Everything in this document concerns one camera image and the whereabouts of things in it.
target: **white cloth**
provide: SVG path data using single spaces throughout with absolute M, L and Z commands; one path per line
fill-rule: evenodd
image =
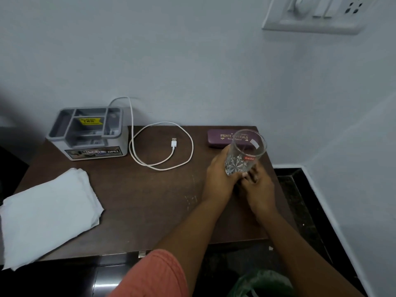
M 6 198 L 0 207 L 3 269 L 29 264 L 98 225 L 102 211 L 82 169 Z

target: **yellow price tag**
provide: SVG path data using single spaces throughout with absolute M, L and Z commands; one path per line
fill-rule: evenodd
M 103 125 L 100 119 L 101 118 L 81 118 L 80 122 L 82 125 Z

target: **brown table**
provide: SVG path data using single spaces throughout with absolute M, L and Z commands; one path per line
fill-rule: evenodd
M 243 129 L 256 127 L 186 126 L 194 140 L 191 161 L 169 171 L 155 171 L 138 165 L 130 155 L 118 158 L 70 161 L 52 143 L 39 148 L 16 192 L 52 180 L 68 169 L 87 171 L 90 183 L 105 211 L 100 225 L 68 241 L 42 257 L 42 260 L 105 255 L 150 250 L 154 244 L 183 220 L 200 202 L 206 168 L 219 149 L 207 146 L 207 131 L 212 128 Z M 135 150 L 147 164 L 159 162 L 171 152 L 171 138 L 177 138 L 174 155 L 158 167 L 185 162 L 191 153 L 188 136 L 176 126 L 145 129 L 135 139 Z M 267 154 L 261 162 L 275 183 L 276 205 L 295 227 L 292 214 Z M 268 238 L 256 222 L 246 200 L 232 196 L 220 216 L 211 244 Z

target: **white switch plate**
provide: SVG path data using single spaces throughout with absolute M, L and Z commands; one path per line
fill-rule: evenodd
M 315 17 L 320 1 L 315 0 L 311 11 L 305 16 L 299 16 L 293 10 L 295 0 L 271 0 L 262 28 L 355 35 L 364 28 L 364 18 L 376 0 L 331 0 L 324 16 Z

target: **orange sleeve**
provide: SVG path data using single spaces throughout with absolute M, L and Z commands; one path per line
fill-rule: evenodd
M 166 250 L 154 250 L 134 265 L 108 297 L 188 297 L 186 276 Z

